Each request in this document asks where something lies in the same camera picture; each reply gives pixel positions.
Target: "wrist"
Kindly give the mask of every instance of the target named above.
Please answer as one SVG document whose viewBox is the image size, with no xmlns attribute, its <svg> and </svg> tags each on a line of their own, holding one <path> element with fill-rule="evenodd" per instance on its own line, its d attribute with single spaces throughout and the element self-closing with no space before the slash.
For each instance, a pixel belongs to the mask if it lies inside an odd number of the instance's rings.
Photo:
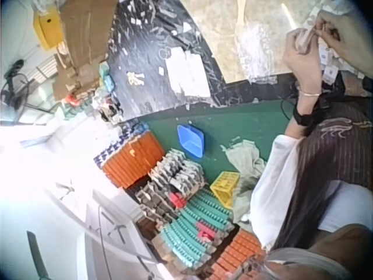
<svg viewBox="0 0 373 280">
<path fill-rule="evenodd" d="M 300 83 L 299 85 L 300 90 L 304 93 L 309 95 L 319 95 L 321 92 L 321 83 L 320 84 L 307 84 L 307 83 Z"/>
<path fill-rule="evenodd" d="M 298 97 L 297 111 L 300 115 L 310 115 L 312 114 L 314 107 L 317 103 L 319 96 L 303 96 L 302 94 Z"/>
</svg>

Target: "white shirt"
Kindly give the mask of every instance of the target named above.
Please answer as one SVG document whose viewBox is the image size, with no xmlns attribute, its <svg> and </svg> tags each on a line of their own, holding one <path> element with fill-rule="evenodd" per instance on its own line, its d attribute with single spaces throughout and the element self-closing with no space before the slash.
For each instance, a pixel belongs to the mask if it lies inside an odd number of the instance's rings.
<svg viewBox="0 0 373 280">
<path fill-rule="evenodd" d="M 262 248 L 267 250 L 280 232 L 293 195 L 300 142 L 301 139 L 285 135 L 276 137 L 267 165 L 252 193 L 249 218 Z M 373 196 L 362 186 L 342 182 L 319 229 L 334 232 L 351 223 L 373 229 Z"/>
</svg>

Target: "woman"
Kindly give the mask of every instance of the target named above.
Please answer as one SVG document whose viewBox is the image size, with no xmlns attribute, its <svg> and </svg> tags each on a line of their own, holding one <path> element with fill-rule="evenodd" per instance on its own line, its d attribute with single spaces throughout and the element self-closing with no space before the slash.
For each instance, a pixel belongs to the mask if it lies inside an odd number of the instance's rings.
<svg viewBox="0 0 373 280">
<path fill-rule="evenodd" d="M 298 103 L 251 198 L 252 228 L 270 252 L 258 279 L 350 279 L 372 252 L 372 124 L 357 104 L 342 102 L 317 122 L 318 36 L 373 78 L 372 35 L 356 18 L 325 11 L 306 55 L 295 49 L 299 33 L 287 35 L 284 53 Z"/>
</svg>

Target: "white sleeve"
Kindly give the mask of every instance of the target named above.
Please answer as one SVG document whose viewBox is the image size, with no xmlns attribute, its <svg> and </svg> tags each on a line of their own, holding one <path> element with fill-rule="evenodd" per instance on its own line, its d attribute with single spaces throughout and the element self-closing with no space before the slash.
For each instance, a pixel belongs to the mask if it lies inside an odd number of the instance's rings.
<svg viewBox="0 0 373 280">
<path fill-rule="evenodd" d="M 298 143 L 300 139 L 276 137 L 252 193 L 249 217 L 263 248 L 273 244 L 285 219 L 297 179 Z"/>
</svg>

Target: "blue plastic tray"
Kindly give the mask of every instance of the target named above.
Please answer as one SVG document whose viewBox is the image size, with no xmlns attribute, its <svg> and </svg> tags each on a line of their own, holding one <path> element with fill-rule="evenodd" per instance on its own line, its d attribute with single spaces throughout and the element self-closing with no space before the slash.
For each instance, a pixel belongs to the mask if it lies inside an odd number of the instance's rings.
<svg viewBox="0 0 373 280">
<path fill-rule="evenodd" d="M 203 156 L 205 150 L 205 137 L 201 130 L 191 125 L 178 125 L 177 134 L 180 145 L 197 158 Z"/>
</svg>

